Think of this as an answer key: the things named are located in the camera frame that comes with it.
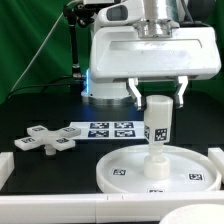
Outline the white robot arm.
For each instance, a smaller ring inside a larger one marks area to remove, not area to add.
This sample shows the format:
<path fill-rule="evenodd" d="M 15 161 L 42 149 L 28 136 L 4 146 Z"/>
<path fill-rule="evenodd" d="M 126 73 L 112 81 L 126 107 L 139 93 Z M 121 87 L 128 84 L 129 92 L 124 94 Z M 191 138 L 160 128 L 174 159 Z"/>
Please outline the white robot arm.
<path fill-rule="evenodd" d="M 98 105 L 145 100 L 141 82 L 175 82 L 183 106 L 190 80 L 214 77 L 221 68 L 212 27 L 192 20 L 188 0 L 84 0 L 93 11 L 92 45 L 83 99 Z"/>

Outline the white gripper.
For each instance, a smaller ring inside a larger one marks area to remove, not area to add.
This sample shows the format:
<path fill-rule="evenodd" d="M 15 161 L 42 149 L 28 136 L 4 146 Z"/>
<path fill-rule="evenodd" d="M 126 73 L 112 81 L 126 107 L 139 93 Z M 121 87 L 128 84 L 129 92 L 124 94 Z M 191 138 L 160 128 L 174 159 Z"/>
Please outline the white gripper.
<path fill-rule="evenodd" d="M 96 82 L 127 80 L 127 90 L 138 111 L 146 99 L 138 79 L 175 79 L 175 105 L 182 108 L 188 77 L 201 80 L 214 77 L 221 68 L 215 32 L 211 27 L 177 28 L 168 38 L 141 39 L 132 26 L 106 27 L 95 34 L 90 56 L 90 77 Z"/>

